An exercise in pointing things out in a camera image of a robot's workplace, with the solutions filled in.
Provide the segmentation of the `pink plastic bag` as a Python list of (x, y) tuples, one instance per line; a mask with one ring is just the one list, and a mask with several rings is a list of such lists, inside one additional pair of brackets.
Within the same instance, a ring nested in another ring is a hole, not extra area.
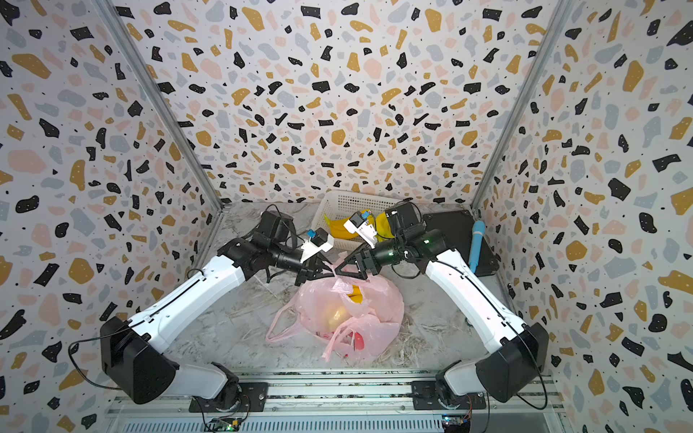
[[(293, 310), (296, 321), (288, 328), (275, 332), (283, 314)], [(328, 362), (332, 357), (342, 357), (349, 361), (371, 362), (380, 357), (393, 343), (400, 332), (404, 313), (397, 310), (393, 317), (385, 319), (373, 309), (361, 316), (346, 314), (346, 319), (337, 325), (330, 325), (325, 317), (299, 312), (292, 304), (281, 308), (265, 335), (268, 344), (279, 344), (285, 340), (307, 335), (322, 344), (322, 358)]]
[(357, 285), (363, 295), (361, 304), (350, 304), (349, 310), (352, 316), (361, 316), (373, 309), (378, 316), (385, 319), (393, 317), (397, 310), (404, 313), (404, 298), (399, 289), (388, 279), (376, 275), (370, 276), (364, 281), (348, 277), (330, 277), (319, 281), (309, 281), (299, 288), (292, 299), (293, 306), (299, 312), (320, 315), (323, 317), (323, 309), (332, 292), (349, 294), (351, 286)]

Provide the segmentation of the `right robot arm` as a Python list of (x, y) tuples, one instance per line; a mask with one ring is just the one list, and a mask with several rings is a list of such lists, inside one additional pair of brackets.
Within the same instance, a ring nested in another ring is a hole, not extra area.
[(437, 374), (442, 403), (452, 406), (458, 396), (469, 393), (486, 393), (498, 402), (508, 402), (541, 378), (549, 344), (545, 327), (528, 325), (503, 305), (475, 276), (471, 261), (448, 244), (440, 229), (428, 227), (413, 203), (397, 203), (384, 214), (391, 231), (384, 240), (377, 238), (366, 212), (357, 211), (345, 221), (346, 231), (364, 242), (335, 273), (365, 280), (386, 266), (424, 263), (423, 274), (450, 297), (487, 350), (474, 362), (456, 362)]

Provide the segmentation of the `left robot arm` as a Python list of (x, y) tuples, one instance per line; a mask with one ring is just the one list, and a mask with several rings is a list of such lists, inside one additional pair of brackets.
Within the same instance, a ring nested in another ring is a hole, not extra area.
[(295, 283), (332, 276), (325, 254), (334, 238), (319, 228), (299, 237), (291, 216), (270, 206), (246, 235), (234, 238), (185, 283), (130, 319), (102, 325), (101, 366), (111, 390), (146, 404), (162, 396), (189, 396), (201, 410), (229, 412), (241, 403), (239, 379), (225, 366), (184, 364), (165, 353), (195, 319), (258, 272), (292, 272)]

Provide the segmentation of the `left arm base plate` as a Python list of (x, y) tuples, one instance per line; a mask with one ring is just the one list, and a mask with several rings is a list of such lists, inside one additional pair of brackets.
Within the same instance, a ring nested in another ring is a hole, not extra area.
[(262, 412), (265, 409), (268, 389), (267, 382), (233, 382), (214, 399), (193, 397), (189, 404), (189, 412), (216, 416)]

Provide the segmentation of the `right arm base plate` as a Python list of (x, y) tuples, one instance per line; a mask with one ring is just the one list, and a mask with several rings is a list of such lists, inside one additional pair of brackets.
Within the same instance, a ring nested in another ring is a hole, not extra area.
[(468, 411), (487, 408), (483, 393), (456, 395), (442, 381), (412, 382), (411, 398), (415, 411)]

